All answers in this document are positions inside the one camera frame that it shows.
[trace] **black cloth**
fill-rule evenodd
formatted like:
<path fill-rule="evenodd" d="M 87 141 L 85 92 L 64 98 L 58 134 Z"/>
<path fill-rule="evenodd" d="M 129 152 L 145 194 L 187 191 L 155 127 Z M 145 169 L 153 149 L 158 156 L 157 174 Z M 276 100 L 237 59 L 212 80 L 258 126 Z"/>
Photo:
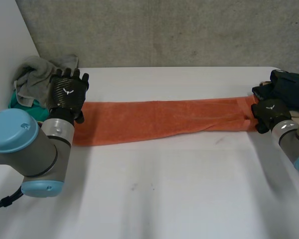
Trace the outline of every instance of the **black cloth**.
<path fill-rule="evenodd" d="M 281 99 L 290 110 L 299 110 L 299 74 L 273 70 L 270 84 L 252 89 L 260 100 Z"/>

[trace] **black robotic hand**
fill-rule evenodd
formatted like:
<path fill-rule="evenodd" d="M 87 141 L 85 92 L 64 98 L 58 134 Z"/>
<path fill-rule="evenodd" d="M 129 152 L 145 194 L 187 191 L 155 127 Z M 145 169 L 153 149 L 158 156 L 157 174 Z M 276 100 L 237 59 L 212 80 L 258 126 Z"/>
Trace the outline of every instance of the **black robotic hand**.
<path fill-rule="evenodd" d="M 49 118 L 60 118 L 77 123 L 83 123 L 82 107 L 85 94 L 89 89 L 89 75 L 84 73 L 80 79 L 80 70 L 75 69 L 71 76 L 71 69 L 58 69 L 50 78 L 50 87 L 46 106 L 49 110 Z"/>
<path fill-rule="evenodd" d="M 283 101 L 265 100 L 251 106 L 254 117 L 258 120 L 256 129 L 259 133 L 273 130 L 276 124 L 284 120 L 291 120 L 290 112 Z"/>

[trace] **black cable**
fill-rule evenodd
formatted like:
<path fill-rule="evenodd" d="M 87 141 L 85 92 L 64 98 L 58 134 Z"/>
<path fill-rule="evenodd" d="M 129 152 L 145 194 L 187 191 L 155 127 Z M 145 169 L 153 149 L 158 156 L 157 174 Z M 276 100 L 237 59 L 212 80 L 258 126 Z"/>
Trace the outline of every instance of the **black cable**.
<path fill-rule="evenodd" d="M 22 195 L 23 195 L 23 193 L 21 192 L 21 187 L 19 187 L 19 189 L 15 193 L 13 193 L 11 196 L 7 196 L 0 200 L 0 208 L 1 207 L 6 208 L 7 206 L 10 206 L 15 200 L 22 197 Z"/>

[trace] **logo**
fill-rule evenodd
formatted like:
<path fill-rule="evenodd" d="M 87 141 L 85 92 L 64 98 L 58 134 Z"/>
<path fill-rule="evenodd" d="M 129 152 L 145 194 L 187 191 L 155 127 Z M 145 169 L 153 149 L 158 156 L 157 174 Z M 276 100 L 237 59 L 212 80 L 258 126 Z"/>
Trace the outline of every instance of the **logo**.
<path fill-rule="evenodd" d="M 266 107 L 266 109 L 272 110 L 275 107 L 275 105 L 271 106 L 271 107 Z"/>
<path fill-rule="evenodd" d="M 63 88 L 63 91 L 64 91 L 67 95 L 74 92 L 74 90 L 72 90 L 72 91 L 67 91 L 67 90 L 65 90 L 64 88 Z"/>

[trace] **gray concrete wall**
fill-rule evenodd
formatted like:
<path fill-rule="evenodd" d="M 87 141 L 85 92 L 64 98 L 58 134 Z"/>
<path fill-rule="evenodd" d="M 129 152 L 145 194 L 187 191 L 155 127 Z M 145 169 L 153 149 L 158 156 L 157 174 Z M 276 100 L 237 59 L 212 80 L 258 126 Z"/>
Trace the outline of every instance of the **gray concrete wall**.
<path fill-rule="evenodd" d="M 16 0 L 39 54 L 80 67 L 299 72 L 299 0 Z"/>

